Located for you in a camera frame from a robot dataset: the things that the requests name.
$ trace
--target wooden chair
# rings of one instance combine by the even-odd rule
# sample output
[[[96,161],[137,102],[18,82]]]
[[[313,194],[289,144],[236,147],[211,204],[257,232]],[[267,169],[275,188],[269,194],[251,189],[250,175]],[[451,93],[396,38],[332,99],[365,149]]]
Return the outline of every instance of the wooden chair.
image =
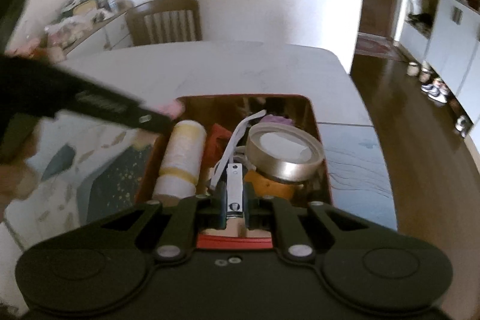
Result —
[[[125,13],[134,46],[200,41],[200,11],[196,0],[153,0]]]

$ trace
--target purple object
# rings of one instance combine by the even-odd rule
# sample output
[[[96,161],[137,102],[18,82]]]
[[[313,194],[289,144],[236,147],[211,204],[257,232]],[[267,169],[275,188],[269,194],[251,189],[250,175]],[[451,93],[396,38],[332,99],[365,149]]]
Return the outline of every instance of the purple object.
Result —
[[[285,117],[281,117],[279,115],[268,114],[260,122],[274,122],[276,124],[283,124],[283,125],[293,125],[293,120]]]

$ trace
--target screw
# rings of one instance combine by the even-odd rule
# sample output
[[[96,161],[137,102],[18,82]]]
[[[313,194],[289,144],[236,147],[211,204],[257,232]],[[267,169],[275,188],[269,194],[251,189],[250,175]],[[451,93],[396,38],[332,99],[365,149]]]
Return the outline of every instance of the screw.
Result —
[[[215,261],[215,265],[216,265],[216,266],[223,267],[223,266],[228,266],[229,263],[228,263],[225,259],[217,259],[217,260]]]
[[[238,264],[238,263],[241,263],[241,262],[242,262],[242,259],[238,256],[229,257],[229,263],[231,263],[231,264]]]
[[[142,117],[140,117],[140,118],[138,119],[138,122],[139,122],[140,124],[143,124],[144,122],[148,122],[148,121],[150,121],[151,119],[152,119],[152,116],[151,116],[150,114],[147,114],[147,115],[143,115]]]
[[[162,258],[174,258],[180,255],[182,250],[177,246],[166,245],[157,248],[157,254]]]
[[[304,258],[309,256],[311,253],[313,253],[313,251],[314,250],[306,244],[294,244],[293,246],[289,247],[289,254],[296,258]]]
[[[239,211],[240,210],[240,205],[236,202],[232,202],[230,205],[229,205],[229,208],[233,211]]]

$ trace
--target shoe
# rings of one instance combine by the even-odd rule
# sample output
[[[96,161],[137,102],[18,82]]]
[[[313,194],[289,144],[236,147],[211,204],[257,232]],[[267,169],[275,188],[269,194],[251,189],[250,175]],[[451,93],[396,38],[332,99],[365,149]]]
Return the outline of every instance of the shoe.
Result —
[[[433,91],[429,92],[428,97],[437,101],[437,102],[440,102],[441,104],[447,103],[446,95],[443,95],[439,88],[437,88],[437,91],[435,91],[435,92],[433,92]]]
[[[433,83],[423,84],[420,88],[423,92],[436,93],[438,91],[438,87],[435,86]]]

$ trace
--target wooden floor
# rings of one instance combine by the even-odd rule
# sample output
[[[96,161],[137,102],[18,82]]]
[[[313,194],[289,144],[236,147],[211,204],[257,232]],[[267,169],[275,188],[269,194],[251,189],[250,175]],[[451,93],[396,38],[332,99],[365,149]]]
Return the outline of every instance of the wooden floor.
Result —
[[[478,317],[480,174],[454,133],[451,110],[420,90],[407,65],[355,55],[351,77],[378,133],[399,230],[441,248],[454,280],[442,308],[455,320]]]

